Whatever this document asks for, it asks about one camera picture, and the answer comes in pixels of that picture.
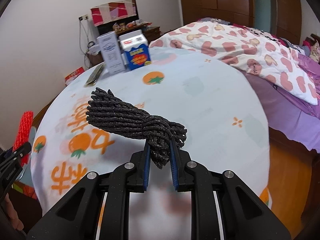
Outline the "person left hand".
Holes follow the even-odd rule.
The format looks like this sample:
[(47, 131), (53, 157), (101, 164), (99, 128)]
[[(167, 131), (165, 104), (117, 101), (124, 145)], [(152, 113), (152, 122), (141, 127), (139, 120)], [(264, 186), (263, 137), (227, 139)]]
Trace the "person left hand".
[(20, 221), (20, 219), (18, 218), (18, 214), (17, 214), (16, 210), (14, 209), (14, 206), (13, 206), (11, 200), (9, 199), (8, 194), (6, 194), (5, 198), (4, 198), (4, 210), (5, 210), (5, 213), (9, 217), (9, 221), (10, 221), (10, 224), (12, 225), (12, 227), (18, 231), (22, 231), (24, 228), (24, 225)]

